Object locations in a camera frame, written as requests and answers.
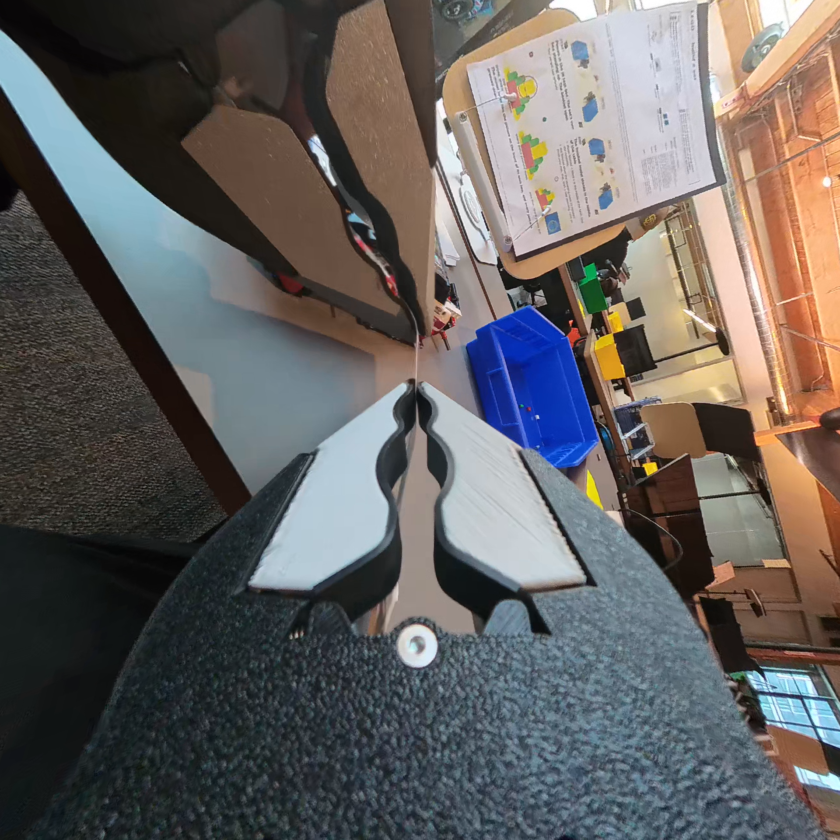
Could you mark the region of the blue plastic bin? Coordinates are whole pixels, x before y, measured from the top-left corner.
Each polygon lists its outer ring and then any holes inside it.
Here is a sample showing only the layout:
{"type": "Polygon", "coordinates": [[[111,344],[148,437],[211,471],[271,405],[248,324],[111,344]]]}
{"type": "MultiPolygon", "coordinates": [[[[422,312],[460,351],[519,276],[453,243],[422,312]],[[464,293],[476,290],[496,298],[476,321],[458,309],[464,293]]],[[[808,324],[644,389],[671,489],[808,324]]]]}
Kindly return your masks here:
{"type": "Polygon", "coordinates": [[[466,352],[490,426],[557,469],[586,461],[599,434],[571,343],[551,321],[522,308],[478,329],[466,352]]]}

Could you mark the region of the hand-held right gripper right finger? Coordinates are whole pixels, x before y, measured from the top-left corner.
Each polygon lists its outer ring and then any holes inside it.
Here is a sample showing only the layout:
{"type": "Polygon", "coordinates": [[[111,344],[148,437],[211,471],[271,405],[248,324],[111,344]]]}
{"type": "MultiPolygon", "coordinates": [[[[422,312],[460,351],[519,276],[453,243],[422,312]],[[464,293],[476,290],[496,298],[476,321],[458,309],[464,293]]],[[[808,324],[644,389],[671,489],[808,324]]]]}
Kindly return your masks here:
{"type": "Polygon", "coordinates": [[[526,451],[425,381],[417,414],[438,485],[434,572],[443,592],[474,618],[491,618],[504,602],[542,618],[535,595],[585,585],[526,451]]]}

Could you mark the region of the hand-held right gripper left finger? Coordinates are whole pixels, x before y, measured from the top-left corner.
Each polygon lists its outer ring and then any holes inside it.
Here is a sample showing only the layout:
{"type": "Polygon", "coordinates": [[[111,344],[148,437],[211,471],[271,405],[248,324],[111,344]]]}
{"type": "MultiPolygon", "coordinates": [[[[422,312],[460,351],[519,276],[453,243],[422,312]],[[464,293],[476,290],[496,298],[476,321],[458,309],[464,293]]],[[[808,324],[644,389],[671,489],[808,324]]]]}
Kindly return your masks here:
{"type": "Polygon", "coordinates": [[[362,617],[386,600],[401,572],[393,489],[406,472],[416,383],[405,381],[327,437],[248,573],[248,593],[334,603],[362,617]]]}

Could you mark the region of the small green storage bin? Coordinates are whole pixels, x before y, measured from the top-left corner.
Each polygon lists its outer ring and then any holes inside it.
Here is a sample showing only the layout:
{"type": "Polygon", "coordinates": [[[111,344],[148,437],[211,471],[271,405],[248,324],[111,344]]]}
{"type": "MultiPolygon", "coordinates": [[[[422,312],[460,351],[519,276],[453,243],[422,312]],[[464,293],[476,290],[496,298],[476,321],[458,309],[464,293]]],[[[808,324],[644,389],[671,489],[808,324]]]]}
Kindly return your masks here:
{"type": "Polygon", "coordinates": [[[586,314],[595,315],[609,308],[609,302],[602,288],[602,281],[595,263],[583,267],[583,278],[578,282],[578,289],[586,314]]]}

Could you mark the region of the printed instruction sheet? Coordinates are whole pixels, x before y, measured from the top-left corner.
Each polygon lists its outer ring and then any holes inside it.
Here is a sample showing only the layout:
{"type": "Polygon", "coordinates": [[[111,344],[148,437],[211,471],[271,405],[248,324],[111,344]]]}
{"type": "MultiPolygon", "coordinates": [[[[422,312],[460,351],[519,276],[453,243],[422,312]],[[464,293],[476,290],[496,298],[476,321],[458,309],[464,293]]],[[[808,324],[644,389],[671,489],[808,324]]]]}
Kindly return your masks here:
{"type": "Polygon", "coordinates": [[[550,10],[460,62],[462,154],[497,246],[549,253],[721,186],[709,5],[561,24],[550,10]]]}

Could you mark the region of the black toy car set box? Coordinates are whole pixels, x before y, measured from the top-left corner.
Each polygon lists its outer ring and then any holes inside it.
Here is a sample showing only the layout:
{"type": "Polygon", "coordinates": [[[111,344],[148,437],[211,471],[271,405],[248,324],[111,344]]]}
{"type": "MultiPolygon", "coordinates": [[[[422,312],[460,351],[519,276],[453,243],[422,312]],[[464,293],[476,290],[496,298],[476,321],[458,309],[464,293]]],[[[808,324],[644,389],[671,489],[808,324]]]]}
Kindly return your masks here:
{"type": "Polygon", "coordinates": [[[550,1],[432,1],[438,69],[540,15],[550,1]]]}

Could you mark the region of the red white blue toy car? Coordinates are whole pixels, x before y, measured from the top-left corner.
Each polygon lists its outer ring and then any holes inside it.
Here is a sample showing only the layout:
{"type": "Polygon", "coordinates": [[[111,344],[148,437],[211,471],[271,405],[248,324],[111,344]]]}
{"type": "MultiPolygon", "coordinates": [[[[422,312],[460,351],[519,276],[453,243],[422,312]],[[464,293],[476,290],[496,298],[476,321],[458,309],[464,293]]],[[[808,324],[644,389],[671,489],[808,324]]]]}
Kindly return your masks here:
{"type": "MultiPolygon", "coordinates": [[[[372,223],[365,220],[361,215],[349,209],[344,210],[345,220],[350,228],[353,236],[353,241],[359,246],[363,256],[369,256],[374,259],[376,264],[380,266],[385,272],[385,283],[387,289],[394,294],[397,294],[396,276],[393,274],[392,267],[382,258],[382,253],[379,250],[379,244],[375,236],[372,223]]],[[[422,335],[419,338],[419,346],[423,347],[426,338],[440,337],[444,342],[446,350],[450,349],[448,343],[447,331],[453,329],[457,321],[462,317],[460,307],[459,294],[455,283],[449,278],[449,270],[457,266],[460,255],[455,246],[455,241],[451,237],[445,222],[440,218],[439,212],[435,213],[435,243],[434,243],[434,309],[432,317],[432,325],[429,328],[427,335],[422,335]]],[[[354,317],[360,326],[368,330],[373,330],[384,334],[388,338],[393,338],[388,331],[384,331],[376,327],[374,324],[365,321],[361,315],[352,312],[345,306],[341,306],[338,302],[319,291],[305,286],[298,278],[291,275],[284,274],[266,268],[261,262],[251,257],[248,257],[248,262],[255,267],[258,272],[268,280],[268,282],[278,288],[288,296],[303,299],[309,298],[315,301],[320,301],[330,308],[333,318],[336,318],[336,312],[342,311],[354,317]]]]}

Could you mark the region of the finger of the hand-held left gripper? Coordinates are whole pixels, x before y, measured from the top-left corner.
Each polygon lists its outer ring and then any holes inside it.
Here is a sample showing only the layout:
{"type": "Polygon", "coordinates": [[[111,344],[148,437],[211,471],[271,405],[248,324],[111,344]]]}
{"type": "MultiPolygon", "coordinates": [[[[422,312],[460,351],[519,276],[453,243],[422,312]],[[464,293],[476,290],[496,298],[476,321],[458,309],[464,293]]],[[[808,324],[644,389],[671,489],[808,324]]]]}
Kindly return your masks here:
{"type": "Polygon", "coordinates": [[[369,193],[392,223],[399,259],[413,282],[418,315],[434,309],[434,175],[385,2],[343,15],[325,87],[330,112],[369,193]]]}
{"type": "Polygon", "coordinates": [[[216,104],[182,147],[289,265],[275,272],[364,326],[414,343],[383,268],[355,242],[336,192],[289,125],[216,104]]]}

